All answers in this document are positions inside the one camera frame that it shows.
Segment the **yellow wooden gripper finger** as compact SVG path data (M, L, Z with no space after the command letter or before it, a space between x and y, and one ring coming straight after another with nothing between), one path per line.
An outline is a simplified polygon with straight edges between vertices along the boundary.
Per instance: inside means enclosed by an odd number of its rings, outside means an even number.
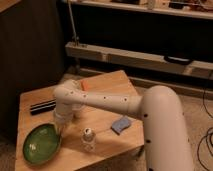
M63 134L64 129L65 129L64 125L58 125L58 124L55 125L55 131L58 136L61 136Z

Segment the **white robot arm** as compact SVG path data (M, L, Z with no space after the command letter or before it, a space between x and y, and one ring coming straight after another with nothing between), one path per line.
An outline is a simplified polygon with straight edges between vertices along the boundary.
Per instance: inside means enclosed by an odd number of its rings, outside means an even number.
M194 171L181 101L167 86L153 86L143 96L107 94L78 89L74 80L59 84L54 120L65 124L75 104L124 114L143 121L147 171Z

